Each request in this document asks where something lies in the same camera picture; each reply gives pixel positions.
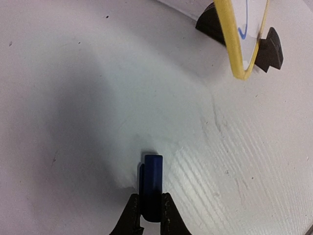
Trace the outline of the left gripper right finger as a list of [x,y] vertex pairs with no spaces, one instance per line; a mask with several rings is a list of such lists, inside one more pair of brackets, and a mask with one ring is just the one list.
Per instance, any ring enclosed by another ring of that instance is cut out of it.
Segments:
[[186,227],[170,193],[161,198],[161,235],[191,235]]

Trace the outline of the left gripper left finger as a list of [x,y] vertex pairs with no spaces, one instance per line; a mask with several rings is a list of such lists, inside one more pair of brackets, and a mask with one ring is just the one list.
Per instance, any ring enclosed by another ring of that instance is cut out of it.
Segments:
[[140,225],[139,195],[133,193],[110,235],[142,235],[144,228]]

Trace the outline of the yellow framed small whiteboard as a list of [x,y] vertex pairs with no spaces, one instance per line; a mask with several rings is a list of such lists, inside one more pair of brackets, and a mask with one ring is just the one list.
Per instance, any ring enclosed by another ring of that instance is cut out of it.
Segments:
[[268,0],[215,0],[233,76],[251,75],[265,27]]

